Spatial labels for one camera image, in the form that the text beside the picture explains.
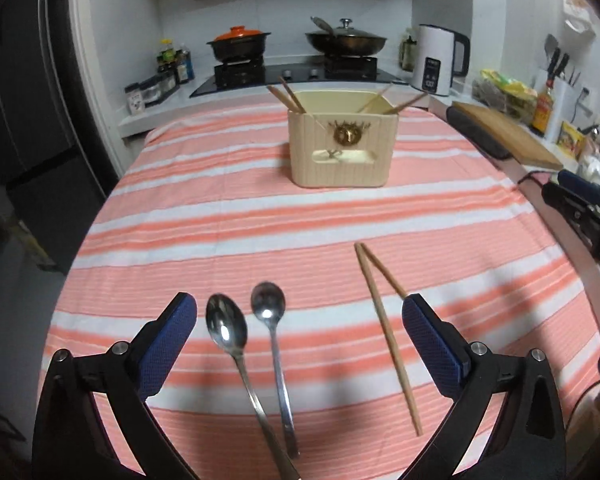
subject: gray floor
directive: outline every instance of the gray floor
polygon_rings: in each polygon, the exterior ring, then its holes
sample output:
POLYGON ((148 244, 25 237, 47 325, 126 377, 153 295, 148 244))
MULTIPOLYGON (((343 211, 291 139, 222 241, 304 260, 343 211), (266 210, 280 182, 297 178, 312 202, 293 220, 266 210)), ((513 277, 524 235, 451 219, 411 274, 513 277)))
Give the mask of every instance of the gray floor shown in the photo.
POLYGON ((30 456, 40 362, 64 276, 39 270, 15 238, 0 232, 0 413, 27 437, 30 456))

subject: white kettle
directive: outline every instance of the white kettle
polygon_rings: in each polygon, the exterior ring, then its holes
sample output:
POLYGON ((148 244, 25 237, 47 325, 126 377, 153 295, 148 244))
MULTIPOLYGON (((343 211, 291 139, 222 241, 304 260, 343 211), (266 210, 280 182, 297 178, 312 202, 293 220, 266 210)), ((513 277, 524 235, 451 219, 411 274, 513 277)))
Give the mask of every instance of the white kettle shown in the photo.
POLYGON ((411 86, 429 94, 447 96, 453 77, 469 73, 471 40, 448 28, 420 25, 418 59, 413 70, 411 86), (464 46, 462 70, 454 70, 456 43, 464 46))

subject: cutting board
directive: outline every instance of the cutting board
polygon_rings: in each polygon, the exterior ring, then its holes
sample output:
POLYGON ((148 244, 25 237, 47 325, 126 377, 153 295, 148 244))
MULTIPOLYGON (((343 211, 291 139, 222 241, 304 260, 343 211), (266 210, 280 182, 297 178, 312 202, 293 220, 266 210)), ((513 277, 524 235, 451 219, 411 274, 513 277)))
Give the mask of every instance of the cutting board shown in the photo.
POLYGON ((505 114, 467 103, 454 102, 453 106, 471 117, 491 137, 509 150, 520 164, 547 168, 548 170, 562 169, 562 163, 553 153, 505 114))

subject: pink tablecloth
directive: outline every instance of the pink tablecloth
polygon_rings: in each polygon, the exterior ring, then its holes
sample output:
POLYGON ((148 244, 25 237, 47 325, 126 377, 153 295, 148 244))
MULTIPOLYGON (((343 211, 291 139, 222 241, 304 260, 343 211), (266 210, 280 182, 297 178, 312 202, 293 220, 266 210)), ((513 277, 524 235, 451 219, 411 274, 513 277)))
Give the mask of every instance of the pink tablecloth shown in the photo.
MULTIPOLYGON (((279 337, 302 477, 395 478, 450 401, 401 326, 400 299, 378 278, 426 430, 416 437, 354 253, 366 240, 468 340, 518 355, 544 349, 570 411, 597 377, 600 348, 582 283, 531 205, 467 140, 410 109, 387 186, 305 190, 290 181, 283 107, 268 98, 225 105, 149 135, 74 262, 43 368, 61 347, 93 354, 130 340, 176 292, 190 292, 198 324, 148 404, 204 480, 270 480, 274 465, 240 376, 204 323, 215 292, 243 309, 247 366, 279 430, 269 339, 249 308, 251 288, 270 280, 287 297, 279 337)), ((138 467, 98 402, 121 460, 138 467)), ((479 456, 498 402, 465 464, 479 456)))

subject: screw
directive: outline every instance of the screw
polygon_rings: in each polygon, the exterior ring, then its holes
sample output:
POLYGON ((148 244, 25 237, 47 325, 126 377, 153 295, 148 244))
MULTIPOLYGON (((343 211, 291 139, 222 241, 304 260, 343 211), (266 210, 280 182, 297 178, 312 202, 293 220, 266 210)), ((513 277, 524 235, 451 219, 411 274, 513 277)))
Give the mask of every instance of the screw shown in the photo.
POLYGON ((476 355, 485 355, 488 351, 489 349, 484 343, 480 343, 479 341, 471 343, 471 352, 473 352, 476 355))
POLYGON ((69 351, 61 348, 54 354, 54 361, 61 363, 69 357, 69 351))
POLYGON ((111 347, 111 351, 115 355, 122 355, 126 353, 127 350, 129 350, 129 343, 126 341, 118 341, 117 343, 113 343, 113 346, 111 347))
POLYGON ((542 361, 544 361, 546 359, 546 355, 544 354, 544 352, 539 349, 539 348, 534 348, 531 351, 531 357, 533 359, 535 359, 536 361, 538 361, 539 363, 541 363, 542 361))

